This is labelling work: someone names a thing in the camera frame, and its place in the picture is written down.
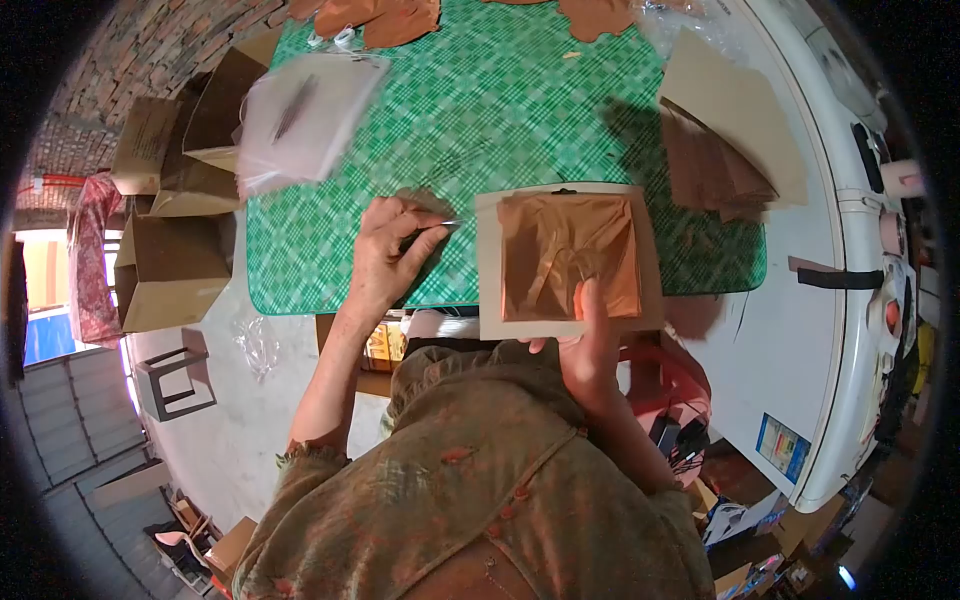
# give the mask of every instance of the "green plaid tablecloth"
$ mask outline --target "green plaid tablecloth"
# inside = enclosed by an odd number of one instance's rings
[[[756,288],[763,226],[722,225],[670,202],[655,93],[660,59],[634,29],[585,44],[556,3],[444,0],[441,29],[376,51],[393,63],[331,180],[252,198],[247,265],[268,315],[333,312],[353,237],[374,196],[429,186],[458,214],[478,193],[561,181],[644,186],[665,295]],[[273,68],[307,52],[312,24],[288,21]],[[568,52],[581,53],[564,58]],[[408,306],[477,302],[472,221],[450,236]]]

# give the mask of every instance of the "plastic chair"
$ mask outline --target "plastic chair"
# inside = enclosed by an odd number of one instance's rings
[[[680,427],[694,419],[706,424],[710,421],[710,386],[699,364],[689,355],[685,357],[653,344],[644,343],[620,350],[620,361],[629,360],[633,365],[654,365],[660,368],[660,389],[635,389],[627,394],[636,420],[649,433],[659,416],[669,415]],[[677,480],[687,487],[700,473],[700,467],[690,468],[677,475]]]

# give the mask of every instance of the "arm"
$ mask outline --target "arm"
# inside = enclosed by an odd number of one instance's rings
[[[673,469],[617,387],[617,338],[611,335],[607,305],[595,278],[577,287],[574,304],[576,317],[586,322],[587,330],[578,338],[557,340],[560,367],[566,388],[584,409],[593,439],[644,493],[674,489]],[[530,343],[531,352],[542,348],[543,340]]]
[[[347,299],[333,319],[317,369],[297,406],[288,451],[301,442],[347,449],[360,353],[384,313],[407,291],[446,236],[447,229],[439,225],[443,219],[399,198],[374,198],[364,211],[353,246]],[[400,242],[418,229],[425,231],[400,254]]]

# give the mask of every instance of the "hand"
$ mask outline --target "hand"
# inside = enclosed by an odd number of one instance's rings
[[[446,237],[447,228],[440,225],[443,220],[443,216],[418,210],[400,198],[374,198],[360,217],[344,308],[363,323],[379,321]],[[400,242],[417,229],[425,231],[401,254]]]
[[[587,329],[579,337],[557,338],[566,388],[589,418],[629,408],[616,383],[619,340],[611,333],[607,303],[595,277],[577,285],[573,306],[574,316],[585,321]],[[530,352],[536,354],[545,343],[543,338],[530,340]]]

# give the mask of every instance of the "patterned cloth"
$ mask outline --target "patterned cloth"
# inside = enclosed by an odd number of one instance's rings
[[[67,283],[70,330],[75,340],[116,348],[124,336],[120,316],[110,299],[104,263],[107,218],[123,208],[123,196],[109,173],[86,178],[77,205],[70,210],[67,244]]]
[[[444,0],[442,28],[398,48],[333,179],[248,204],[253,305],[265,314],[333,312],[350,277],[359,215],[374,196],[429,186],[458,215],[473,196],[560,181],[636,183],[657,237],[666,295],[756,288],[763,226],[721,224],[670,202],[656,91],[661,61],[635,29],[591,44],[555,3]],[[308,51],[312,24],[288,21],[273,67]],[[575,51],[581,56],[564,59]],[[408,306],[476,303],[476,227],[449,238]]]
[[[388,414],[392,435],[353,463],[280,457],[235,598],[398,598],[478,539],[538,598],[713,597],[686,495],[645,495],[588,440],[556,345],[422,348]]]

